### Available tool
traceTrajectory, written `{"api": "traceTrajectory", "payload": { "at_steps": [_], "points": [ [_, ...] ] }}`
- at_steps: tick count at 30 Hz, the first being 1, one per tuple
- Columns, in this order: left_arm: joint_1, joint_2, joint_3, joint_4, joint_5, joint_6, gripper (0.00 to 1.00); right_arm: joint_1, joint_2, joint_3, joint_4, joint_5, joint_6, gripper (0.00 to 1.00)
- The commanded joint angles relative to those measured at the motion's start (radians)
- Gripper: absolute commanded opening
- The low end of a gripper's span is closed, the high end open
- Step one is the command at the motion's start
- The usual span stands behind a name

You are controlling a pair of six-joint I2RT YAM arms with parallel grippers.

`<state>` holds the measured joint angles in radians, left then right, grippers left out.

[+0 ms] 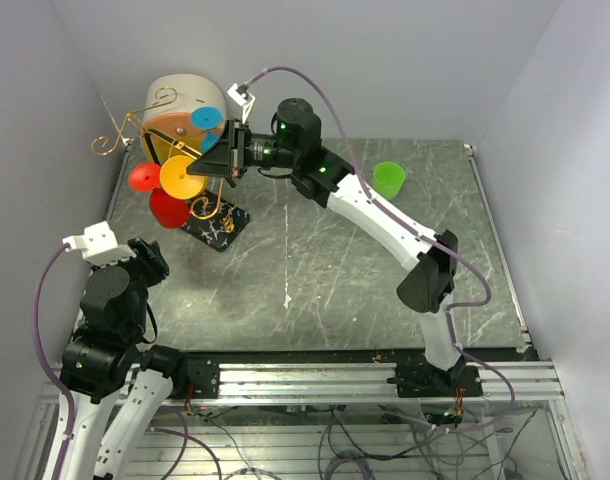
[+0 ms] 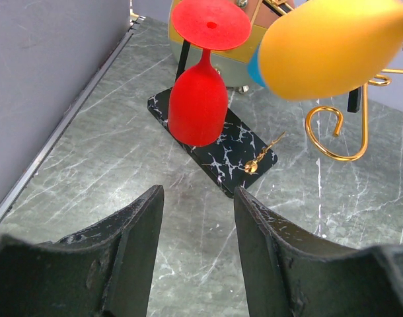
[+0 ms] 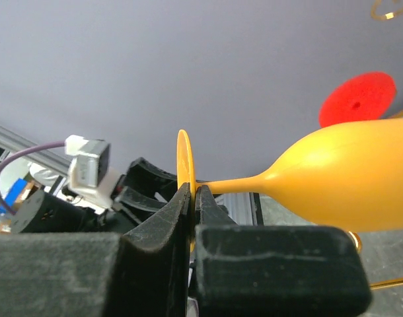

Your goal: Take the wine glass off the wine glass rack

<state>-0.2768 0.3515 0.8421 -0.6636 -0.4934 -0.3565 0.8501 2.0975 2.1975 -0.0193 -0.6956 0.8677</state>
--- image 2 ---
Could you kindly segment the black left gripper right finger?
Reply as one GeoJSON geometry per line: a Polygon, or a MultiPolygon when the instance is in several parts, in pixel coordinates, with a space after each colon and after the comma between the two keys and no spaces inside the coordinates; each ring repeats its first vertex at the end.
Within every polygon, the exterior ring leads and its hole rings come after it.
{"type": "Polygon", "coordinates": [[[251,316],[403,316],[403,245],[336,244],[242,187],[234,210],[251,316]]]}

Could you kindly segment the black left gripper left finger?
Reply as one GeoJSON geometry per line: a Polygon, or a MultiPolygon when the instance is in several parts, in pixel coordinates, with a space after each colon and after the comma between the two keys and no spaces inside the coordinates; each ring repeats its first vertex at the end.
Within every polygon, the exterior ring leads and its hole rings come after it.
{"type": "Polygon", "coordinates": [[[0,234],[0,316],[145,316],[164,190],[57,242],[0,234]]]}

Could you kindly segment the yellow wine glass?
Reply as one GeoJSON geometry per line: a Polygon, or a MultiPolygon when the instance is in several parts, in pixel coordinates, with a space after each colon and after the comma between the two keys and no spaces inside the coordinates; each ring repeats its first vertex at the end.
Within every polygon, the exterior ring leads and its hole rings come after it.
{"type": "Polygon", "coordinates": [[[403,1],[307,1],[264,34],[265,85],[292,101],[328,98],[380,73],[403,44],[403,1]]]}

